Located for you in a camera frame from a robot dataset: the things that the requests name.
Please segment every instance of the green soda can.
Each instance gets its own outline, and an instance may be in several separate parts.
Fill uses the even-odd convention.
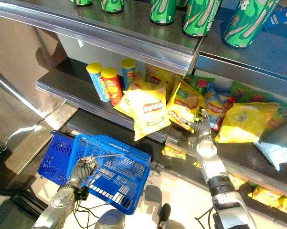
[[[76,6],[89,6],[92,4],[91,0],[70,0]]]
[[[234,48],[250,46],[277,3],[278,0],[240,0],[224,41]]]
[[[106,13],[119,13],[124,10],[124,0],[100,0]]]
[[[151,0],[149,17],[152,22],[167,25],[174,22],[176,12],[175,0]]]
[[[222,0],[188,0],[183,31],[191,37],[209,33]]]
[[[176,0],[177,7],[185,7],[187,5],[188,0]]]

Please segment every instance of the white floor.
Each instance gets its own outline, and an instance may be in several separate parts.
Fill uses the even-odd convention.
[[[32,189],[35,194],[43,199],[45,202],[48,202],[51,196],[57,191],[58,186],[53,182],[40,179],[39,175],[36,175],[36,181],[32,185]],[[143,195],[140,197],[138,207],[135,213],[131,216],[126,216],[125,220],[125,229],[155,229],[158,222],[157,212],[159,210],[160,201],[162,205],[164,203],[169,203],[171,206],[171,215],[170,219],[180,222],[184,225],[186,229],[200,229],[201,226],[194,219],[194,217],[199,217],[202,213],[207,211],[211,206],[211,196],[210,193],[196,185],[190,184],[178,177],[175,177],[166,172],[156,172],[151,171],[148,177],[148,180],[145,185],[146,187],[151,188],[151,186],[156,186],[161,190],[161,196],[155,195],[155,202],[146,201],[146,193],[143,192]],[[104,201],[100,200],[97,197],[89,194],[87,201],[82,201],[81,205],[84,207],[94,207],[100,204],[103,204]],[[101,206],[93,209],[93,213],[97,216],[101,216],[107,210],[112,209],[110,205]],[[264,217],[260,214],[257,214],[251,211],[252,216],[255,220],[256,226],[258,229],[267,228],[267,229],[284,229],[285,227],[272,222],[271,218]],[[77,218],[82,226],[87,225],[87,213],[78,212]],[[97,218],[90,216],[89,224],[97,221]],[[207,216],[202,218],[202,224],[208,228]],[[211,216],[211,225],[213,228],[213,219]],[[80,229],[77,224],[73,214],[69,215],[67,218],[64,229]]]

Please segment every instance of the grocery shelf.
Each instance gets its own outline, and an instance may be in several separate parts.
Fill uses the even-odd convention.
[[[193,156],[188,137],[192,137],[189,131],[173,125],[166,145]],[[216,143],[216,147],[228,172],[287,196],[287,163],[281,164],[278,172],[252,143]]]
[[[83,62],[67,58],[37,80],[36,88],[133,130],[132,118],[115,110],[110,102],[100,101],[86,66]],[[170,126],[148,136],[163,143],[169,130]]]
[[[160,26],[149,19],[150,3],[125,0],[125,10],[108,14],[100,1],[76,7],[68,0],[0,0],[0,16],[64,34],[184,75],[193,68],[200,39],[182,33],[183,11]]]
[[[67,127],[86,135],[107,135],[142,150],[151,155],[153,167],[158,163],[164,147],[163,144],[147,137],[135,142],[133,131],[82,109],[79,109],[67,122]]]
[[[222,41],[227,23],[213,22],[198,48],[195,68],[287,97],[287,25],[261,31],[250,47],[235,49]]]

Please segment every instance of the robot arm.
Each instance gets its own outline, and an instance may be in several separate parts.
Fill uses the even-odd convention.
[[[39,216],[32,229],[61,229],[67,216],[74,210],[75,202],[87,199],[88,188],[79,188],[79,185],[93,173],[95,167],[96,163],[91,157],[80,159],[73,168],[70,179],[58,188],[49,206]]]
[[[211,137],[208,114],[201,108],[202,122],[189,123],[198,134],[190,145],[196,151],[196,159],[202,166],[202,174],[212,196],[216,214],[213,215],[217,229],[255,229],[255,224],[241,195],[235,191],[223,162],[217,155],[217,149]]]

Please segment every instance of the blue chip bag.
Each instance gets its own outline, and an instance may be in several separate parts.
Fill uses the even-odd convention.
[[[254,145],[280,170],[279,164],[287,162],[287,123],[277,130],[266,134]]]
[[[218,130],[226,112],[233,107],[236,96],[230,93],[216,92],[212,83],[209,83],[205,89],[204,98],[211,128]]]

